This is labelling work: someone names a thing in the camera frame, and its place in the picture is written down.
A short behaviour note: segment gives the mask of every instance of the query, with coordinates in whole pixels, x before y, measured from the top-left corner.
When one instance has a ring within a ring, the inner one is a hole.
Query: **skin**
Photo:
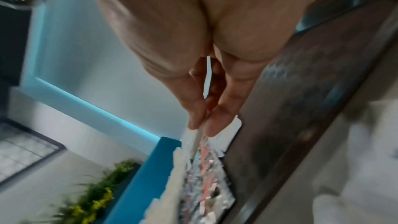
[[[189,113],[188,127],[204,123],[207,136],[232,122],[309,1],[98,0],[117,36]],[[213,74],[204,99],[206,56]]]

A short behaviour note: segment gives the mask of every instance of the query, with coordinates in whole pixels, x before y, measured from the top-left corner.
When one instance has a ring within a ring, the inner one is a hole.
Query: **teal surface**
[[[159,198],[166,188],[173,169],[173,151],[181,141],[160,138],[155,149],[138,170],[105,224],[138,224],[154,198]]]

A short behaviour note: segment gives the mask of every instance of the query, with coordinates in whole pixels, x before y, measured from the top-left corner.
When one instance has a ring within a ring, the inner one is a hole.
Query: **green plant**
[[[76,202],[66,197],[63,205],[58,207],[57,213],[49,216],[48,220],[22,221],[20,224],[91,224],[109,206],[113,192],[133,169],[134,163],[134,160],[129,159],[115,164],[115,169],[105,171],[104,177],[97,183],[79,183],[79,186],[85,187],[85,193]]]

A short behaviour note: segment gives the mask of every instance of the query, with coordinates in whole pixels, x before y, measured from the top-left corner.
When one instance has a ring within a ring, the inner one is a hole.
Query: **silver foil packet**
[[[217,224],[235,198],[216,153],[203,137],[187,171],[180,205],[180,224]]]

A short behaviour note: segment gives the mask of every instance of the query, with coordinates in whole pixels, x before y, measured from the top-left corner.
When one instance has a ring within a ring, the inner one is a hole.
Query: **brown textured surface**
[[[395,4],[380,0],[294,36],[264,70],[240,112],[243,127],[223,161],[237,197],[223,223],[253,221],[252,208],[264,204],[264,199],[253,200],[254,194],[272,195],[264,192],[267,188],[277,191],[286,179],[284,169],[294,170],[321,136],[336,108],[355,88],[350,83],[374,60],[375,54],[364,53],[364,48]],[[312,144],[303,144],[298,156],[288,151],[294,143],[308,140]]]

